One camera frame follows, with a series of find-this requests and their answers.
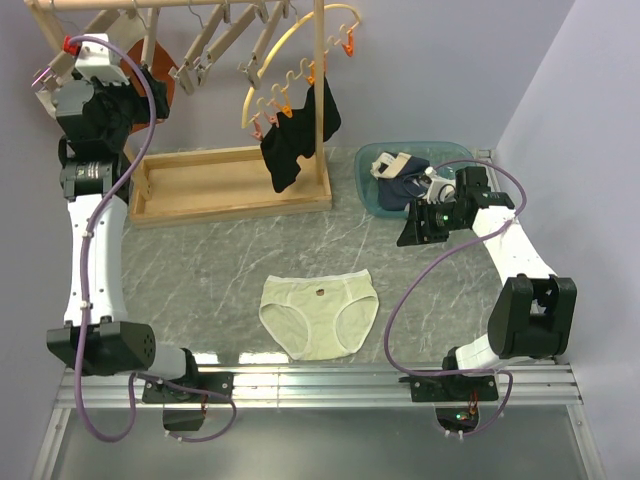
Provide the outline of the pale yellow underwear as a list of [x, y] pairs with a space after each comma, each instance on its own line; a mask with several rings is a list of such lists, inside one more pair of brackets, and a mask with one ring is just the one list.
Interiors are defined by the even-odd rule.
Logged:
[[325, 361], [357, 353], [379, 309], [368, 270], [314, 278], [269, 276], [259, 320], [295, 361]]

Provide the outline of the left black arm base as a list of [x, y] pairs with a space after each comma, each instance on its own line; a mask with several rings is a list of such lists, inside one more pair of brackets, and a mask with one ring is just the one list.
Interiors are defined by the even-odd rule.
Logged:
[[234, 375], [231, 372], [199, 373], [194, 378], [152, 380], [143, 376], [142, 404], [161, 406], [163, 427], [174, 436], [203, 433], [217, 406], [229, 407], [230, 417], [209, 436], [219, 437], [231, 429], [237, 417], [232, 405]]

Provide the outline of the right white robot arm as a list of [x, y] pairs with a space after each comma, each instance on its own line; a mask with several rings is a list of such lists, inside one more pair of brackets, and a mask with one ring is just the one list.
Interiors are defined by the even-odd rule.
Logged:
[[399, 247], [443, 243], [454, 231], [470, 230], [502, 282], [486, 333], [452, 348], [443, 360], [441, 388], [455, 400], [474, 390], [475, 375], [563, 354], [577, 300], [575, 282], [545, 263], [519, 223], [524, 206], [490, 187], [487, 167], [464, 167], [452, 180], [427, 168], [420, 177], [427, 191], [409, 204], [396, 242]]

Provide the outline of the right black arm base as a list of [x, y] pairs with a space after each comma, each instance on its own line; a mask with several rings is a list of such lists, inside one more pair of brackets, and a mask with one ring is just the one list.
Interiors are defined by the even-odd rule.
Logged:
[[438, 426], [446, 435], [475, 432], [480, 423], [479, 403], [497, 401], [497, 382], [492, 375], [482, 376], [402, 376], [401, 384], [410, 389], [413, 403], [436, 404]]

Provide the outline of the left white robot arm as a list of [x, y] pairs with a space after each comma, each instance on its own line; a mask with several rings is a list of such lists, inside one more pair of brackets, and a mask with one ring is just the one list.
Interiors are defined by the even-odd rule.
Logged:
[[132, 322], [121, 284], [121, 245], [129, 207], [125, 153], [130, 133], [170, 112], [164, 82], [140, 69], [135, 79], [110, 84], [75, 73], [54, 95], [60, 184], [72, 228], [72, 277], [63, 325], [46, 336], [48, 350], [81, 376], [141, 372], [166, 381], [178, 401], [202, 388], [193, 354], [161, 344], [148, 325]]

